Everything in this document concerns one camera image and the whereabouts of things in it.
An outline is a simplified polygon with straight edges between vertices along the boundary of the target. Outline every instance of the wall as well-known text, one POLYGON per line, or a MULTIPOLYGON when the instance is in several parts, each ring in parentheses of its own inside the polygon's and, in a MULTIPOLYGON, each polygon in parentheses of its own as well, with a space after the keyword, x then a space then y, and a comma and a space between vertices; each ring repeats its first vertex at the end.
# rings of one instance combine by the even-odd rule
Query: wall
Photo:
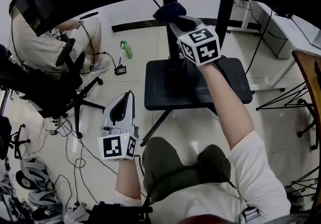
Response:
POLYGON ((6 47, 11 26, 11 18, 8 13, 10 2, 11 0, 0 0, 0 44, 6 47))
MULTIPOLYGON (((156 0, 163 5, 163 0, 156 0)), ((220 0, 178 0, 189 16, 198 18, 217 18, 220 0)), ((127 0, 106 6, 106 12, 112 26, 130 22, 153 20, 152 15, 158 9, 153 0, 127 0)), ((242 21, 245 9, 233 6, 231 19, 242 21)))

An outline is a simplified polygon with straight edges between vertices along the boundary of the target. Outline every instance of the black chair base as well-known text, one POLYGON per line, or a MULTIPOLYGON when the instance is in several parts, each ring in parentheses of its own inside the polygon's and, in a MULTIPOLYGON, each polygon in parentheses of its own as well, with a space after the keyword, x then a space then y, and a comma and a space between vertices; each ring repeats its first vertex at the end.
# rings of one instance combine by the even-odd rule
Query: black chair base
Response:
POLYGON ((21 158, 19 146, 24 143, 31 142, 30 139, 19 141, 21 128, 25 128, 25 127, 26 127, 25 124, 20 125, 19 130, 11 135, 11 138, 13 137, 14 139, 10 141, 11 144, 9 145, 11 149, 13 149, 13 148, 15 149, 15 158, 20 159, 20 160, 22 160, 22 158, 21 158))
POLYGON ((84 100, 84 98, 87 96, 87 93, 95 85, 95 83, 102 85, 104 82, 101 78, 96 77, 83 90, 80 91, 80 93, 72 100, 72 102, 67 107, 67 111, 74 108, 74 111, 75 111, 75 131, 76 131, 76 136, 78 139, 81 139, 83 137, 81 132, 79 132, 80 106, 86 105, 86 106, 89 106, 92 108, 101 109, 102 112, 104 112, 104 110, 105 110, 104 106, 84 100))

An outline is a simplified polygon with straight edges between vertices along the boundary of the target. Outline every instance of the seated person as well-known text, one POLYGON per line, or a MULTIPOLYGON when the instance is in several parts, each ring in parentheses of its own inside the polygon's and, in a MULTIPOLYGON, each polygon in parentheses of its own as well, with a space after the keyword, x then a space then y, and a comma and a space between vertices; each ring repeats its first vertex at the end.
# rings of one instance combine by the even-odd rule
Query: seated person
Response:
MULTIPOLYGON (((55 65, 65 42, 54 38, 49 31, 37 37, 13 3, 10 4, 9 14, 12 18, 9 49, 19 65, 23 62, 28 67, 52 74, 69 71, 66 64, 59 67, 55 65)), ((83 26, 78 21, 68 20, 56 28, 60 31, 73 30, 71 38, 76 42, 70 56, 74 62, 83 51, 86 51, 86 58, 91 58, 85 60, 83 72, 89 72, 91 69, 92 74, 98 74, 108 70, 107 58, 97 55, 101 42, 101 25, 98 18, 88 19, 83 22, 83 26), (91 37, 92 46, 86 31, 91 37)))

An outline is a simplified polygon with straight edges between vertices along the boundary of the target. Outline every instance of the office chair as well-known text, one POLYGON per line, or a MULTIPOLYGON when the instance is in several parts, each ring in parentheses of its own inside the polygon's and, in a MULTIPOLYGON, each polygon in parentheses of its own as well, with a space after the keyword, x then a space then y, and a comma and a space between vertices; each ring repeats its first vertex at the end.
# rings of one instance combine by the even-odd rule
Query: office chair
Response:
MULTIPOLYGON (((29 69, 25 72, 11 61, 3 60, 0 62, 0 85, 25 94, 21 99, 29 101, 43 118, 65 118, 67 111, 74 108, 75 132, 80 139, 82 138, 79 132, 80 106, 86 105, 103 111, 105 107, 84 100, 95 83, 103 84, 99 77, 77 93, 77 88, 82 84, 80 72, 85 54, 81 53, 73 62, 70 52, 74 43, 75 39, 69 39, 56 61, 56 66, 66 64, 70 70, 62 74, 59 79, 54 79, 38 69, 29 69)), ((4 49, 4 46, 0 46, 0 54, 4 49)))
MULTIPOLYGON (((315 125, 315 113, 314 113, 314 109, 312 108, 312 106, 306 102, 306 100, 300 98, 297 101, 299 104, 304 104, 306 106, 306 108, 309 110, 309 112, 311 113, 312 117, 313 117, 313 121, 310 125, 308 125, 304 130, 299 131, 297 133, 298 137, 302 137, 304 133, 306 133, 307 131, 309 131, 314 125, 315 125)), ((319 139, 318 139, 318 132, 316 131, 316 138, 315 138, 315 145, 311 146, 311 150, 316 150, 319 146, 319 139)))
POLYGON ((4 160, 8 154, 9 147, 15 150, 15 158, 22 159, 19 146, 24 143, 30 143, 30 139, 19 141, 21 128, 25 124, 20 125, 19 130, 13 134, 11 133, 11 125, 7 117, 0 116, 0 159, 4 160))

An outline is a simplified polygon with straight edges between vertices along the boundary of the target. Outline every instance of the green bottle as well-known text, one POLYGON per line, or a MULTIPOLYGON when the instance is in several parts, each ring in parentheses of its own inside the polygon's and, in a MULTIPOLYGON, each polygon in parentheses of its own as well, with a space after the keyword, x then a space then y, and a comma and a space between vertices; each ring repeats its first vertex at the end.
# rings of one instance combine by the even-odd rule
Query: green bottle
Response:
POLYGON ((120 41, 120 48, 125 50, 128 59, 132 58, 132 50, 126 41, 120 41))

